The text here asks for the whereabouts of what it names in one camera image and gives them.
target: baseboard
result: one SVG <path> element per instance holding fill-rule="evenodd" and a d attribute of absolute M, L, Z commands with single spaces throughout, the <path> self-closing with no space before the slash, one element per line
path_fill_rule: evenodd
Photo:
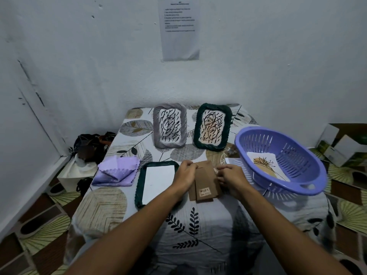
<path fill-rule="evenodd" d="M 34 204 L 39 196 L 45 191 L 48 184 L 55 177 L 57 172 L 69 161 L 70 156 L 63 156 L 48 169 L 47 173 L 34 185 L 27 196 L 22 199 L 22 203 L 14 210 L 13 214 L 7 216 L 5 220 L 0 223 L 0 241 L 8 234 L 11 228 L 16 224 L 19 218 Z"/>

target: gray picture frame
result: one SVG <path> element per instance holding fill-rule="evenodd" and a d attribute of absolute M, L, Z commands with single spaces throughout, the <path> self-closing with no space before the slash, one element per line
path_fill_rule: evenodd
<path fill-rule="evenodd" d="M 169 109 L 178 109 L 181 111 L 180 120 L 181 120 L 181 139 L 177 143 L 162 143 L 160 141 L 160 134 L 159 134 L 159 112 L 162 110 L 169 110 Z M 156 148 L 182 148 L 186 145 L 187 140 L 187 115 L 186 115 L 186 107 L 179 103 L 164 103 L 154 108 L 153 110 L 153 129 L 154 129 L 154 146 Z"/>

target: forearm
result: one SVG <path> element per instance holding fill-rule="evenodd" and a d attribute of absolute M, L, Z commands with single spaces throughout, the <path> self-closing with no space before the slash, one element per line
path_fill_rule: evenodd
<path fill-rule="evenodd" d="M 126 274 L 149 245 L 179 198 L 175 189 L 168 188 L 97 241 L 65 274 Z"/>
<path fill-rule="evenodd" d="M 258 191 L 242 191 L 241 203 L 288 275 L 350 275 L 331 255 L 289 222 Z"/>

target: white container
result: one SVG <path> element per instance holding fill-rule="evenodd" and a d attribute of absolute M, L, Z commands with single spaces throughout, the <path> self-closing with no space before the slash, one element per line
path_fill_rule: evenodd
<path fill-rule="evenodd" d="M 79 180 L 85 179 L 86 177 L 93 178 L 97 170 L 98 167 L 95 162 L 88 162 L 85 167 L 78 167 L 75 162 L 75 157 L 73 157 L 62 169 L 57 179 L 67 192 L 75 192 Z"/>

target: hand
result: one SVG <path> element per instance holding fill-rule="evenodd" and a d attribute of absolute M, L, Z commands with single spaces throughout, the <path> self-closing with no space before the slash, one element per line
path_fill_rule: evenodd
<path fill-rule="evenodd" d="M 194 183 L 195 170 L 197 167 L 197 164 L 189 160 L 184 160 L 181 162 L 181 165 L 178 168 L 171 185 L 171 188 L 174 189 L 179 198 L 181 198 Z"/>
<path fill-rule="evenodd" d="M 217 166 L 219 170 L 217 173 L 218 181 L 228 187 L 229 193 L 237 200 L 241 200 L 243 192 L 252 188 L 251 184 L 247 181 L 242 168 L 237 165 L 227 164 Z"/>

